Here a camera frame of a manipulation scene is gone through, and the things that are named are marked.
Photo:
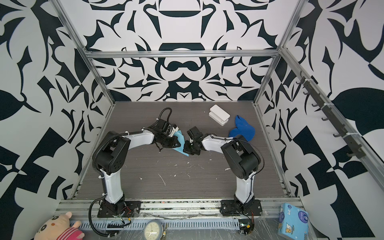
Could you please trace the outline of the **light blue paper sheet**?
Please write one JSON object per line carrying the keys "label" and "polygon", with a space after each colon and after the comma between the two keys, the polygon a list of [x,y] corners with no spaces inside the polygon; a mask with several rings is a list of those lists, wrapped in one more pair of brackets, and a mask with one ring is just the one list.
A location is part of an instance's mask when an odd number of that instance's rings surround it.
{"label": "light blue paper sheet", "polygon": [[183,154],[183,155],[185,155],[185,156],[188,157],[189,154],[187,154],[187,153],[184,152],[185,138],[184,138],[182,132],[179,130],[179,131],[177,131],[177,132],[174,134],[174,136],[177,137],[177,139],[178,139],[178,141],[179,141],[179,143],[180,143],[180,146],[177,147],[177,148],[173,148],[173,150],[175,150],[175,151],[177,151],[177,152],[179,152],[179,153],[181,153],[181,154]]}

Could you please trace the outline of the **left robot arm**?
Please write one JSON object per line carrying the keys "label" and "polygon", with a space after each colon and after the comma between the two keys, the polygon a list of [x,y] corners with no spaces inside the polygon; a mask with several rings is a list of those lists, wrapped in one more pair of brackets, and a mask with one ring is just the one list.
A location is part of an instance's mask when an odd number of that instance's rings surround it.
{"label": "left robot arm", "polygon": [[103,180],[105,202],[114,207],[125,199],[121,186],[121,169],[129,150],[152,144],[161,150],[178,148],[181,146],[176,136],[178,130],[177,125],[158,119],[153,125],[137,132],[109,131],[92,155],[93,169]]}

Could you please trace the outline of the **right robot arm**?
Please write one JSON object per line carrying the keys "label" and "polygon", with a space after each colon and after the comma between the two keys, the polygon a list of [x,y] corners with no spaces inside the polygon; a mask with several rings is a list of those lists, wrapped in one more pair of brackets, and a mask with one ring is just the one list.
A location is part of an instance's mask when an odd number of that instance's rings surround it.
{"label": "right robot arm", "polygon": [[211,151],[224,155],[237,178],[234,200],[239,208],[249,208],[255,199],[254,178],[263,161],[261,154],[242,135],[234,138],[218,137],[203,134],[197,127],[188,130],[187,134],[190,139],[185,142],[185,153],[200,155],[201,151]]}

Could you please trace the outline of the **white rectangular box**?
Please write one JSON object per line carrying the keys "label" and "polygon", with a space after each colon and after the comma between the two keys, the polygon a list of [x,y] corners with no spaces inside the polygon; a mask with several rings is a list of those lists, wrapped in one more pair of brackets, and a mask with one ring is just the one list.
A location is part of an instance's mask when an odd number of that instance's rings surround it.
{"label": "white rectangular box", "polygon": [[224,126],[229,121],[230,114],[228,114],[218,105],[214,105],[210,108],[209,117],[219,125]]}

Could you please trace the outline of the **blue cloth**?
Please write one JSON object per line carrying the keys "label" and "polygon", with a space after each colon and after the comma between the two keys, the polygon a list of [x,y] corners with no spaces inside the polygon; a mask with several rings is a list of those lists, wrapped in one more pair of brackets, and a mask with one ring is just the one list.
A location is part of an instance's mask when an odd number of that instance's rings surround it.
{"label": "blue cloth", "polygon": [[244,118],[236,115],[235,125],[236,127],[229,132],[230,138],[242,135],[248,142],[254,138],[256,130]]}

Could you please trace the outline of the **round analog clock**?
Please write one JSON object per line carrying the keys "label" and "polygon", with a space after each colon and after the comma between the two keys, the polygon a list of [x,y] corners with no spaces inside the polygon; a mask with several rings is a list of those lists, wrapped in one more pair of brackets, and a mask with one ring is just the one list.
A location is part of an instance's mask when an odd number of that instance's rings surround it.
{"label": "round analog clock", "polygon": [[143,236],[145,240],[161,240],[164,235],[163,224],[158,220],[152,220],[146,223]]}

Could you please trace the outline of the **small black electronics module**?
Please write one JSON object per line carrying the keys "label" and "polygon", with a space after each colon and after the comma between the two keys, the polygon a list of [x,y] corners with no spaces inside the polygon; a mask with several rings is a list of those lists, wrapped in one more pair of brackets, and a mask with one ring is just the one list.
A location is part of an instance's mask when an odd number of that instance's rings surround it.
{"label": "small black electronics module", "polygon": [[250,235],[254,230],[255,224],[249,219],[239,219],[239,232],[243,235]]}

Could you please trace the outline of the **blue tissue pack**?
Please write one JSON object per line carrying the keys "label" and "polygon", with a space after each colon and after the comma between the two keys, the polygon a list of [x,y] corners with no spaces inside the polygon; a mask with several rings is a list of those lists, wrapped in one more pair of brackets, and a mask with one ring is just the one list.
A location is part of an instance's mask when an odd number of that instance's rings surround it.
{"label": "blue tissue pack", "polygon": [[282,204],[278,235],[287,240],[308,240],[309,214],[289,203]]}

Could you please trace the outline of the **pink plush toy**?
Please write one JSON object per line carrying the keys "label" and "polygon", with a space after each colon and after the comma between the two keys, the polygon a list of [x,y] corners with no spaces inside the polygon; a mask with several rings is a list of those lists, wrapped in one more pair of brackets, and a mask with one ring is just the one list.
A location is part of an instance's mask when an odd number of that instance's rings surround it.
{"label": "pink plush toy", "polygon": [[72,212],[53,216],[35,234],[34,240],[82,240],[85,234],[79,229],[81,221],[70,226]]}

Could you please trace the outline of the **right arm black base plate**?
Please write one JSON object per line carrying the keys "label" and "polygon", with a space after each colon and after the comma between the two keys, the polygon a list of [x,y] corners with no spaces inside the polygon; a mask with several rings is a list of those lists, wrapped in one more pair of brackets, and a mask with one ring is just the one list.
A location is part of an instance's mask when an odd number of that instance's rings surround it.
{"label": "right arm black base plate", "polygon": [[239,200],[221,200],[220,213],[225,216],[261,216],[263,209],[260,200],[252,198],[246,204],[242,204]]}

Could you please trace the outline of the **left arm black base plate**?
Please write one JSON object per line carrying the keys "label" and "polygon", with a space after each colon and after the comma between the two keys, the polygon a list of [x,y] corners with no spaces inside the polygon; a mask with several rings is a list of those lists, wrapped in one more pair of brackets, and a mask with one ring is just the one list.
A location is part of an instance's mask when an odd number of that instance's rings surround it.
{"label": "left arm black base plate", "polygon": [[121,216],[130,218],[140,213],[141,204],[141,201],[119,201],[116,204],[111,204],[106,200],[102,200],[97,217],[112,218]]}

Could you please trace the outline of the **black wall hook rack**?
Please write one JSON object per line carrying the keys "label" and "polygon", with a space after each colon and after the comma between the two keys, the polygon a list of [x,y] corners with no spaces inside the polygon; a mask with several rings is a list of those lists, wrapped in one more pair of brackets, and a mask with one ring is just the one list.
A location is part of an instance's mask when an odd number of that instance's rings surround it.
{"label": "black wall hook rack", "polygon": [[329,121],[337,134],[333,134],[335,138],[342,138],[347,146],[350,148],[350,153],[347,153],[348,157],[357,157],[362,159],[367,154],[363,150],[362,144],[357,140],[358,133],[350,131],[350,127],[347,126],[347,122],[341,117],[340,111],[335,107],[331,101],[327,101],[327,97],[322,93],[321,89],[317,87],[317,84],[313,79],[308,79],[303,74],[303,71],[300,71],[301,79],[297,84],[303,85],[307,92],[304,92],[304,95],[311,96],[315,101],[315,104],[312,104],[314,108],[321,110],[325,118],[322,118],[322,121]]}

